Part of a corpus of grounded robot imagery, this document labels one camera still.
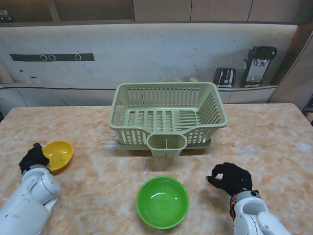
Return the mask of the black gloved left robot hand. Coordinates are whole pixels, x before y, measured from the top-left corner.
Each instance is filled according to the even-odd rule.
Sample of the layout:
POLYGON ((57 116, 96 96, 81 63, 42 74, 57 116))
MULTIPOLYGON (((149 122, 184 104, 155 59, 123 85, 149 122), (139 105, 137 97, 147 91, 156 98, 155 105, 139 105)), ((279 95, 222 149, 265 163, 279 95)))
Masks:
POLYGON ((39 143, 33 144, 33 148, 27 152, 19 163, 21 174, 30 170, 33 165, 47 166, 49 164, 49 158, 44 155, 42 148, 39 143))

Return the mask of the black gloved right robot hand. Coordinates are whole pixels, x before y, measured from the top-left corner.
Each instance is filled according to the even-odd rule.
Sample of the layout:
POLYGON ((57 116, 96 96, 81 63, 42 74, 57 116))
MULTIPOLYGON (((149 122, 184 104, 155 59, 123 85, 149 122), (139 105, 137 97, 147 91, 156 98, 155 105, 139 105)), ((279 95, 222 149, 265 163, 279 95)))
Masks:
POLYGON ((217 164, 206 176, 206 181, 218 189, 224 190, 228 195, 234 196, 240 192, 252 190, 252 176, 233 163, 217 164))

